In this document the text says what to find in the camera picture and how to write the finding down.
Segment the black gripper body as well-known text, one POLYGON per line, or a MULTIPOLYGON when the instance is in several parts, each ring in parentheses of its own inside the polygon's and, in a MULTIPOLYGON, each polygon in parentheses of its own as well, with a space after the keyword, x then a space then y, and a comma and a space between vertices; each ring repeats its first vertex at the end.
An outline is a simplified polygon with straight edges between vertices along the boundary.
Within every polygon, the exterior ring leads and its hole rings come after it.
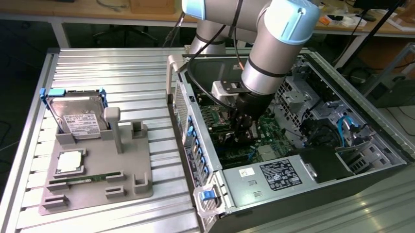
POLYGON ((253 92, 240 93, 236 98, 237 115, 259 119, 264 114, 272 99, 273 94, 259 95, 253 92))

